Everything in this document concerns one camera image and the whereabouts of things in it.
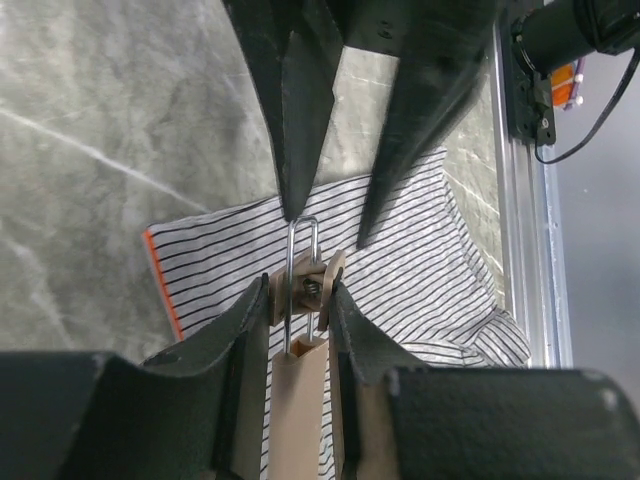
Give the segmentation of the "beige clip hanger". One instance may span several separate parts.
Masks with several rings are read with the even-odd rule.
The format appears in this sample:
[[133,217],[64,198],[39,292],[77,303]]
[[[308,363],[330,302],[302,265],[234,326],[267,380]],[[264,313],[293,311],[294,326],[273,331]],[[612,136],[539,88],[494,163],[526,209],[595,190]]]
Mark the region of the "beige clip hanger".
[[344,253],[322,259],[319,221],[301,217],[288,226],[285,265],[270,276],[269,420],[264,477],[331,476],[329,290]]

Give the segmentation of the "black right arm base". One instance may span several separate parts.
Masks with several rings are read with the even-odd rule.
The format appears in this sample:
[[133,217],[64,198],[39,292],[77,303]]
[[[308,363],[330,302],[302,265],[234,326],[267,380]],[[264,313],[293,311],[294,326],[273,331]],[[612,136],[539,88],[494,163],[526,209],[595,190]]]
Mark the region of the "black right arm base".
[[[530,146],[544,165],[566,160],[593,139],[639,68],[637,1],[514,1],[499,33],[509,136]],[[586,136],[565,153],[543,159],[541,148],[556,142],[552,75],[594,52],[618,56],[629,50],[631,60]]]

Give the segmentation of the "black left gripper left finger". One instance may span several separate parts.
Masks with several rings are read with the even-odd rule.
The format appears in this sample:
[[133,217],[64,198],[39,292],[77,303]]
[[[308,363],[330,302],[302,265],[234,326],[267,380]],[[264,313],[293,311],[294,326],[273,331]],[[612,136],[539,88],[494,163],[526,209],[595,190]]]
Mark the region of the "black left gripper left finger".
[[256,479],[268,363],[266,277],[141,364],[108,351],[1,355],[5,479]]

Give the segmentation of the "grey striped boxer underwear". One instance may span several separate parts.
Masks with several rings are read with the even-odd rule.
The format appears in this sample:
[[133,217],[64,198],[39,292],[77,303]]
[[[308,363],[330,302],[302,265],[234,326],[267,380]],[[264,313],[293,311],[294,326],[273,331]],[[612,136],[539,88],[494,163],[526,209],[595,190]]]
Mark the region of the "grey striped boxer underwear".
[[[530,358],[524,333],[496,302],[492,276],[444,176],[444,155],[422,157],[391,196],[386,219],[356,244],[367,177],[314,190],[301,217],[319,221],[324,261],[344,253],[329,290],[342,283],[361,313],[429,367],[519,369]],[[285,265],[286,222],[277,200],[189,217],[147,229],[146,245],[180,342],[226,312],[258,277]],[[268,439],[270,360],[261,472]]]

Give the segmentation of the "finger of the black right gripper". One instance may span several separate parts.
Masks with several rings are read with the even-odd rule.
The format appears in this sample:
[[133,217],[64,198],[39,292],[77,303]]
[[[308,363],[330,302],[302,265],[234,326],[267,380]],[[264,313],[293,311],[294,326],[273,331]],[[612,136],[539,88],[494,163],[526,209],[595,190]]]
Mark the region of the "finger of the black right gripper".
[[497,1],[345,1],[347,46],[398,63],[384,116],[357,246],[386,219],[392,193],[477,101],[500,13]]
[[334,106],[343,39],[328,1],[223,3],[268,129],[283,216],[302,215]]

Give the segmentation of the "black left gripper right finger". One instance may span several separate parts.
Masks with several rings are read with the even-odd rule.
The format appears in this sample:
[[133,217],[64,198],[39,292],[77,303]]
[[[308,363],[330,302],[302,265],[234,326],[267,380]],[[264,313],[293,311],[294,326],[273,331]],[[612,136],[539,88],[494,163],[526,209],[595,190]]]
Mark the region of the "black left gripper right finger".
[[592,370],[432,368],[367,319],[342,283],[328,305],[340,479],[635,479],[639,421]]

